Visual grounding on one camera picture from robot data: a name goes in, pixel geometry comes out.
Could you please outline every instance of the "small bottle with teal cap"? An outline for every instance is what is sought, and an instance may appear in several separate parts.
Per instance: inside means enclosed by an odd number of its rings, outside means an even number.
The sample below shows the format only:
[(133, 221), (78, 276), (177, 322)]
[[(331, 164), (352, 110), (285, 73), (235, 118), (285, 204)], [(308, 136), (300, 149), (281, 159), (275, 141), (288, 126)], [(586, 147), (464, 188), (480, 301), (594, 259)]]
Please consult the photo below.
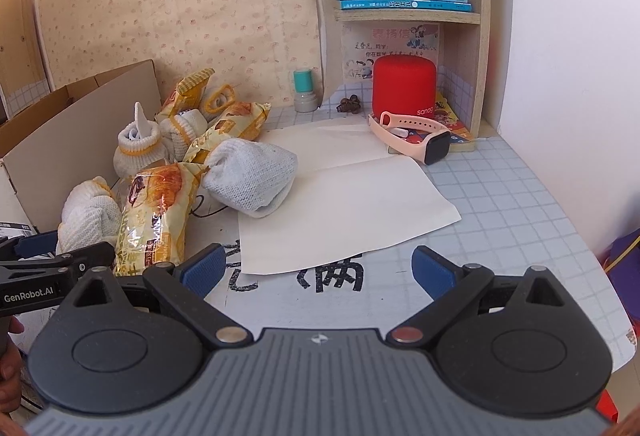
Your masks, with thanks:
[(318, 108), (318, 96), (314, 93), (311, 69), (296, 69), (293, 72), (293, 84), (296, 88), (293, 108), (297, 112), (315, 111)]

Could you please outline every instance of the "teal cap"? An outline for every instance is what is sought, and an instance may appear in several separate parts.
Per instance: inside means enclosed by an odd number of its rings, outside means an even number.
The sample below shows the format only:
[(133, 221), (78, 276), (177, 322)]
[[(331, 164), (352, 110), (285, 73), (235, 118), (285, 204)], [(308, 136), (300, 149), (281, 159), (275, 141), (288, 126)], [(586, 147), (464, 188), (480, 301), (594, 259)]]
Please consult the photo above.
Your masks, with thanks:
[(311, 92), (314, 83), (311, 80), (311, 69), (296, 69), (293, 72), (293, 84), (296, 92)]

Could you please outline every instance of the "white wall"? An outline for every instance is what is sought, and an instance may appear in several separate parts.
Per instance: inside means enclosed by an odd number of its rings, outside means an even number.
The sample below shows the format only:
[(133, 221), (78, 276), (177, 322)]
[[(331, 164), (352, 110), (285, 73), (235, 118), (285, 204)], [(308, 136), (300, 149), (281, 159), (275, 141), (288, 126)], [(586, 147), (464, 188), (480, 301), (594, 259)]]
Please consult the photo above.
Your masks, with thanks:
[(513, 0), (500, 133), (599, 255), (640, 227), (640, 0)]
[(513, 0), (491, 0), (491, 32), (489, 60), (482, 116), (494, 129), (498, 128), (511, 46), (511, 15)]

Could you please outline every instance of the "red object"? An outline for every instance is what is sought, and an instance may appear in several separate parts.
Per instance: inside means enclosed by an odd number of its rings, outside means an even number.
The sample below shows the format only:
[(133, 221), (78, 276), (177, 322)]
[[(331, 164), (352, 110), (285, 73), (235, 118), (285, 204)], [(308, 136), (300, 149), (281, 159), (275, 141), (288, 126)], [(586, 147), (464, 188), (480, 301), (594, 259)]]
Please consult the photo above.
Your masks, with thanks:
[(596, 409), (605, 418), (610, 419), (613, 423), (618, 423), (618, 410), (606, 390), (602, 393)]
[(373, 114), (408, 114), (433, 119), (436, 66), (412, 54), (381, 56), (373, 64)]

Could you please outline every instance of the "yellow cord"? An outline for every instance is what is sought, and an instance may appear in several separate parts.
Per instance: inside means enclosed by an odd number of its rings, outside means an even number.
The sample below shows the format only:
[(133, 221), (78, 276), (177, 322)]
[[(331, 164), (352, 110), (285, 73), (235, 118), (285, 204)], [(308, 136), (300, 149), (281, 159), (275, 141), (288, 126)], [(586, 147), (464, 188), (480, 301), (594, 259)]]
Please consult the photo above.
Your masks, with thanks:
[(612, 262), (611, 264), (609, 264), (609, 265), (604, 269), (604, 273), (609, 273), (609, 272), (611, 271), (611, 269), (612, 269), (615, 265), (617, 265), (620, 261), (622, 261), (623, 259), (625, 259), (625, 257), (629, 255), (629, 252), (630, 252), (631, 250), (633, 250), (633, 249), (638, 245), (638, 243), (639, 243), (639, 242), (640, 242), (640, 235), (639, 235), (638, 237), (636, 237), (636, 240), (635, 240), (634, 242), (632, 242), (632, 243), (629, 245), (629, 247), (628, 247), (624, 252), (622, 252), (614, 262)]

